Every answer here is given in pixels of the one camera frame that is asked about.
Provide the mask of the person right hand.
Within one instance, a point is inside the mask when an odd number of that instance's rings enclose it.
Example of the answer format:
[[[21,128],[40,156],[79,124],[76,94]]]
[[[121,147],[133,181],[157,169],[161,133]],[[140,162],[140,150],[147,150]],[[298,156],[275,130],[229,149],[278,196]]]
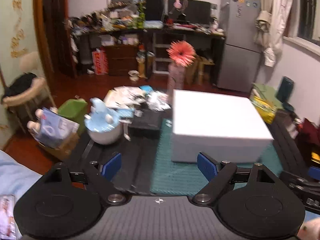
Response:
[[[302,240],[320,240],[320,218],[303,223],[297,237]]]

